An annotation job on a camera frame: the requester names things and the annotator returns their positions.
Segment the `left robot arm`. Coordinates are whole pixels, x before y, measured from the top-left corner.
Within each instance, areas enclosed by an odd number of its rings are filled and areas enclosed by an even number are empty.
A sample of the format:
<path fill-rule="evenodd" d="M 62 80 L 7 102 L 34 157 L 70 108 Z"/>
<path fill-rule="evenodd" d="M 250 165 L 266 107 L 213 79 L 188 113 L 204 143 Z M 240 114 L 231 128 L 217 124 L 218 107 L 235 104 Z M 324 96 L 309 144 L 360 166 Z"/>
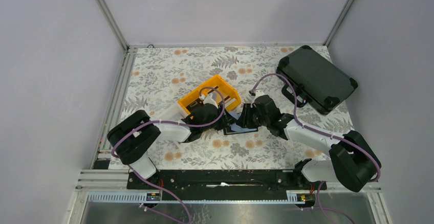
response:
<path fill-rule="evenodd" d="M 138 110 L 112 128 L 107 139 L 112 145 L 112 156 L 138 173 L 139 182 L 147 189 L 159 181 L 157 168 L 146 155 L 157 141 L 190 143 L 210 129 L 222 130 L 236 118 L 220 105 L 201 105 L 181 121 L 152 120 L 144 110 Z"/>

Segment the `orange bin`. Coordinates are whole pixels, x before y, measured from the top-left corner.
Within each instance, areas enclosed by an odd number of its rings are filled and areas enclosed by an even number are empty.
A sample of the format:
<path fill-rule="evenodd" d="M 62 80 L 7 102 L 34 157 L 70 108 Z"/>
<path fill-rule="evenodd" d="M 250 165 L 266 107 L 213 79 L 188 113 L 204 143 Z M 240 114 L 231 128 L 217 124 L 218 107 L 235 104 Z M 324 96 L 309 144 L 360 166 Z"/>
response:
<path fill-rule="evenodd" d="M 203 106 L 203 100 L 200 99 L 200 92 L 195 89 L 181 98 L 177 102 L 179 113 L 183 118 L 188 117 L 191 112 L 201 106 Z"/>
<path fill-rule="evenodd" d="M 218 95 L 213 89 L 205 87 L 215 88 L 222 94 L 223 97 L 221 98 L 221 96 Z M 194 93 L 194 98 L 199 98 L 200 95 L 216 94 L 216 103 L 219 105 L 222 102 L 225 102 L 225 107 L 227 110 L 234 110 L 242 102 L 237 90 L 218 74 L 212 76 L 204 83 L 199 85 L 199 87 L 194 90 Z"/>

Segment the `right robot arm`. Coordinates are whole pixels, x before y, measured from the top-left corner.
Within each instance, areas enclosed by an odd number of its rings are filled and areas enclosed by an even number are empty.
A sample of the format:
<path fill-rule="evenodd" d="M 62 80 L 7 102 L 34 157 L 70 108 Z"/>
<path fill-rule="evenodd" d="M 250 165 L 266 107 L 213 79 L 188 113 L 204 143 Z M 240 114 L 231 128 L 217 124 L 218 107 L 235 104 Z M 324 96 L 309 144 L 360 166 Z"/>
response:
<path fill-rule="evenodd" d="M 292 114 L 282 113 L 268 95 L 244 104 L 236 123 L 248 129 L 266 127 L 275 137 L 303 143 L 329 157 L 329 160 L 302 161 L 301 170 L 293 176 L 295 186 L 300 189 L 324 181 L 339 182 L 348 190 L 359 192 L 381 169 L 380 161 L 359 132 L 332 133 L 304 123 Z"/>

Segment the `black leather card holder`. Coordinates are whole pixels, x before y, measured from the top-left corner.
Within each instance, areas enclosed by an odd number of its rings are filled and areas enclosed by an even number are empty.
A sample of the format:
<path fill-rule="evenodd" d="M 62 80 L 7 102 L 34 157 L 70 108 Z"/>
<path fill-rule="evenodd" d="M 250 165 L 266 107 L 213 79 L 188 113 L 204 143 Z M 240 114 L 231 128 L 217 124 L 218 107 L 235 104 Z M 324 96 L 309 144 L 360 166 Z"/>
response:
<path fill-rule="evenodd" d="M 229 118 L 229 126 L 225 127 L 223 129 L 224 135 L 236 135 L 236 134 L 242 134 L 242 133 L 250 133 L 250 132 L 257 132 L 258 128 L 242 128 L 236 124 L 237 120 L 240 118 L 241 113 L 236 113 L 234 111 L 228 111 L 226 113 Z"/>

